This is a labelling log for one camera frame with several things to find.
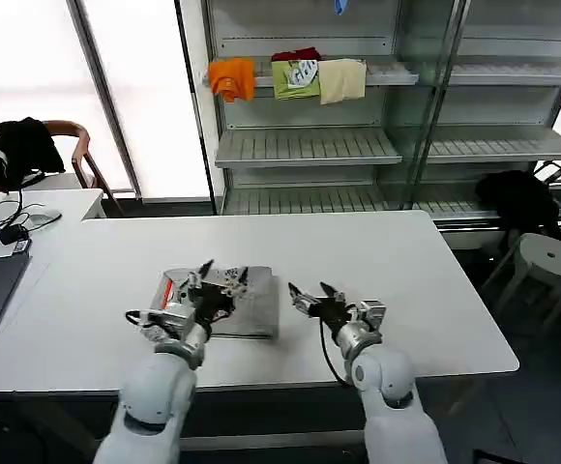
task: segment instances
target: white stool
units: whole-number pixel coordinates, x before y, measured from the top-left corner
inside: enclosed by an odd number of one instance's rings
[[[515,275],[495,303],[493,316],[500,316],[521,283],[527,277],[532,277],[551,288],[549,296],[542,304],[545,309],[550,309],[550,314],[541,327],[544,334],[561,314],[561,242],[544,235],[523,234],[497,265],[481,291],[493,282],[512,256],[515,257]]]

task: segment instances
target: frosted window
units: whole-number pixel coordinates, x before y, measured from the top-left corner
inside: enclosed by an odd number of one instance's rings
[[[144,198],[209,198],[172,0],[85,1]]]
[[[84,126],[110,187],[130,187],[64,1],[0,0],[0,122],[26,116]],[[74,144],[57,141],[70,171]]]

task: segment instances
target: orange cloth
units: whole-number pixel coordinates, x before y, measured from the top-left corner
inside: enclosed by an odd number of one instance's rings
[[[243,58],[210,63],[210,84],[226,102],[254,98],[254,62]]]

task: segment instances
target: white shelving unit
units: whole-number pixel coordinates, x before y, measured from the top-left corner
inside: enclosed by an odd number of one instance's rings
[[[414,186],[435,220],[489,222],[481,178],[561,160],[561,0],[361,0],[341,16],[332,0],[204,3],[210,56],[255,62],[254,100],[216,106],[225,215],[397,209]],[[366,97],[276,101],[271,56],[310,46],[365,60]]]

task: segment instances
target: white table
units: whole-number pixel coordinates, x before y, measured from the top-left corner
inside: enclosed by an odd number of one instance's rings
[[[51,263],[56,259],[60,250],[68,246],[72,236],[71,229],[76,228],[80,222],[87,218],[103,216],[101,205],[103,193],[100,189],[72,189],[72,190],[37,190],[23,192],[23,206],[32,203],[44,204],[55,209],[63,215],[56,222],[31,233],[33,245],[29,252],[32,256],[29,266],[16,287],[8,307],[4,311],[0,322],[0,337],[5,329],[14,321],[21,304],[25,301],[30,291],[47,272]],[[3,199],[18,200],[18,193],[10,195],[0,193]],[[0,219],[7,218],[15,212],[17,204],[7,203],[0,206]],[[12,254],[14,244],[3,246],[0,242],[0,256]]]
[[[0,392],[115,392],[150,342],[127,309],[150,303],[162,271],[215,258],[270,266],[280,282],[277,340],[212,339],[201,388],[332,381],[317,322],[290,305],[286,282],[351,301],[379,299],[386,339],[419,377],[514,371],[518,361],[424,212],[172,217],[84,221],[0,334]],[[339,350],[328,340],[338,370]]]

